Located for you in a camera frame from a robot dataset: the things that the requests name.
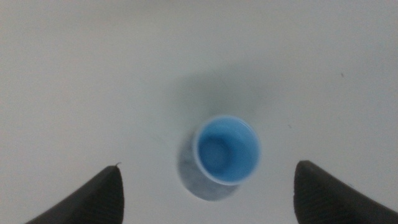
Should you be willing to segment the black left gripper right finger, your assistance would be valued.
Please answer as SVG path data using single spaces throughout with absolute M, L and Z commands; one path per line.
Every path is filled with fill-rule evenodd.
M 299 223 L 390 223 L 397 212 L 332 176 L 311 161 L 300 161 L 294 176 L 294 212 Z

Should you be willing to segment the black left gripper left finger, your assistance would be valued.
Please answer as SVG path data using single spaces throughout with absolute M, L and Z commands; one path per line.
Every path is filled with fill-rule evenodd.
M 118 166 L 107 166 L 28 224 L 122 224 L 124 189 Z

